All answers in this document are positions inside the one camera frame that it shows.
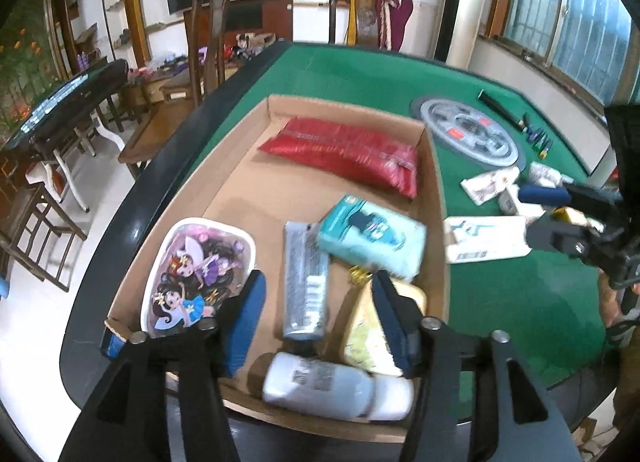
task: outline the green tabletop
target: green tabletop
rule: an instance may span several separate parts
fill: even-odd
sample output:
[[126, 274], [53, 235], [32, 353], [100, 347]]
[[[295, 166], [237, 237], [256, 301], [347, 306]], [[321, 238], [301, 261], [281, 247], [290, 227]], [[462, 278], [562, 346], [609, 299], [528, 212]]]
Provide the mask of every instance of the green tabletop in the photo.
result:
[[[481, 89], [514, 114], [529, 113], [535, 127], [554, 140], [545, 163], [577, 181], [586, 178], [578, 159], [543, 116], [519, 93], [460, 70], [412, 60], [402, 55], [353, 48], [293, 45], [245, 94], [202, 151], [195, 166], [238, 121], [270, 94], [317, 97], [410, 115], [420, 96], [442, 96], [474, 106], [500, 121], [482, 105]], [[527, 163], [537, 160], [523, 135], [505, 124], [524, 150]], [[457, 153], [437, 146], [447, 214], [499, 215], [495, 200], [477, 207], [460, 181], [485, 171]], [[487, 335], [506, 330], [530, 366], [550, 386], [596, 360], [604, 328], [598, 317], [596, 271], [554, 253], [532, 251], [524, 258], [451, 265], [449, 324], [457, 331]], [[461, 387], [470, 402], [470, 384]], [[463, 407], [463, 415], [468, 410]]]

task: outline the bottle cap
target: bottle cap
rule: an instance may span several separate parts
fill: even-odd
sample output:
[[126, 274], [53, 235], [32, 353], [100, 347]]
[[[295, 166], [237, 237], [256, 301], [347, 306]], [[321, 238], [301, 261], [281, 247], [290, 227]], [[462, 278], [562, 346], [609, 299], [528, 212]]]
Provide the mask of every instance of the bottle cap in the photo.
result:
[[408, 379], [374, 376], [373, 403], [369, 420], [402, 420], [414, 403], [414, 384]]

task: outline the screw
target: screw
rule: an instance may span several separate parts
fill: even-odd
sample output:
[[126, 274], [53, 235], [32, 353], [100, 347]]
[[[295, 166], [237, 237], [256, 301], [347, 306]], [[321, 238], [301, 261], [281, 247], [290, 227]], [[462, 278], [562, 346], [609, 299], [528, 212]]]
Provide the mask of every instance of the screw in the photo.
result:
[[492, 339], [494, 339], [494, 341], [497, 341], [498, 343], [508, 343], [509, 340], [511, 339], [509, 337], [509, 334], [507, 334], [504, 330], [494, 330], [491, 333], [491, 337]]
[[425, 317], [420, 321], [420, 325], [427, 330], [438, 330], [442, 326], [442, 321], [436, 317]]
[[198, 328], [200, 330], [215, 330], [218, 328], [218, 324], [214, 318], [204, 317], [198, 321]]
[[139, 345], [140, 343], [144, 343], [146, 341], [146, 332], [139, 331], [131, 334], [129, 338], [129, 343], [133, 343], [134, 345]]

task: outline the window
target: window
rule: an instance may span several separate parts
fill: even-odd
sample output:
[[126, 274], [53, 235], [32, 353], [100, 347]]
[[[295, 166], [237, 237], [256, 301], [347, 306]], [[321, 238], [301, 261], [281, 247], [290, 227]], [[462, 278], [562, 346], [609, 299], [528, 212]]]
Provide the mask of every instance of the window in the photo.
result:
[[511, 0], [504, 37], [602, 106], [618, 89], [632, 30], [620, 0]]

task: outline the red plastic bag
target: red plastic bag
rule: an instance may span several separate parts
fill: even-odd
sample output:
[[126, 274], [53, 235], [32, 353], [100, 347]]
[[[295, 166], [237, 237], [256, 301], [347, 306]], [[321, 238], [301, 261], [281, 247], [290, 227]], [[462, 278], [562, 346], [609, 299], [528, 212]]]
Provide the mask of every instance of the red plastic bag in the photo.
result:
[[314, 118], [293, 118], [260, 150], [351, 181], [417, 195], [417, 152], [388, 135], [364, 127]]

